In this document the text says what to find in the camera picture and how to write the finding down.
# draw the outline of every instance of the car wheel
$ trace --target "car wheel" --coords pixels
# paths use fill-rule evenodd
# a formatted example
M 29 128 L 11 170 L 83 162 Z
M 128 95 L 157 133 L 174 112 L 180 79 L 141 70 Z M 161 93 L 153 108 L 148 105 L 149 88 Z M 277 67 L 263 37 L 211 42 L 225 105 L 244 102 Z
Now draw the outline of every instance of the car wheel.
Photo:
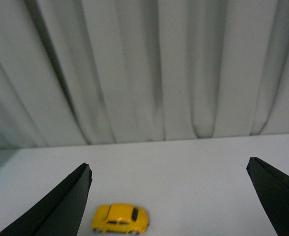
M 99 234 L 101 233 L 102 231 L 100 229 L 93 229 L 93 232 L 96 233 L 96 234 Z
M 130 231 L 129 232 L 129 235 L 132 235 L 132 236 L 134 236 L 134 235 L 138 235 L 139 233 L 137 232 L 137 231 Z

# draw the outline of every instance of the white table surface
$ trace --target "white table surface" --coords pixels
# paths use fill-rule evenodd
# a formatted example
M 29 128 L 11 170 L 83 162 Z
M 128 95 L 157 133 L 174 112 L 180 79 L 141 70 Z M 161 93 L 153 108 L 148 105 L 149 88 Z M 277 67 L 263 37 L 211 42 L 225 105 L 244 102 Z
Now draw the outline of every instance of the white table surface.
M 251 156 L 289 175 L 289 135 L 0 151 L 0 231 L 86 162 L 79 236 L 94 235 L 97 206 L 113 202 L 148 209 L 144 236 L 275 236 L 246 171 Z

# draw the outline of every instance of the toy car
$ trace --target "toy car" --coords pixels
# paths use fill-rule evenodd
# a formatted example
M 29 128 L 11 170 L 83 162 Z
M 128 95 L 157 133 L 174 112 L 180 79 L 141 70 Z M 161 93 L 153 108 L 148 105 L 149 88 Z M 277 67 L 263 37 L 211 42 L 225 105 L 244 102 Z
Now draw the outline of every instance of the toy car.
M 101 205 L 96 210 L 91 228 L 95 233 L 117 232 L 138 235 L 147 230 L 149 216 L 145 209 L 129 204 Z

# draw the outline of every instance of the white curtain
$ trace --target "white curtain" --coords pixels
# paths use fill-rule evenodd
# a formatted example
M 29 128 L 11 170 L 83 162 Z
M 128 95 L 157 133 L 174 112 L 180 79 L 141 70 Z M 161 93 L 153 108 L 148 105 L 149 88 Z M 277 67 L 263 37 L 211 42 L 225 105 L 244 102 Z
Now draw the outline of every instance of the white curtain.
M 289 133 L 289 0 L 0 0 L 0 149 Z

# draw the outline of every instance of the car roof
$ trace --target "car roof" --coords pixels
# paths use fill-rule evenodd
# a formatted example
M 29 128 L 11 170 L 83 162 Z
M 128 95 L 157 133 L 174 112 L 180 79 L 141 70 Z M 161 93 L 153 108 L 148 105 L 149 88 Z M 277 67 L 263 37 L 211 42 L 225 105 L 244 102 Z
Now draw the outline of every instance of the car roof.
M 109 210 L 107 221 L 127 221 L 130 222 L 134 206 L 128 204 L 112 204 Z

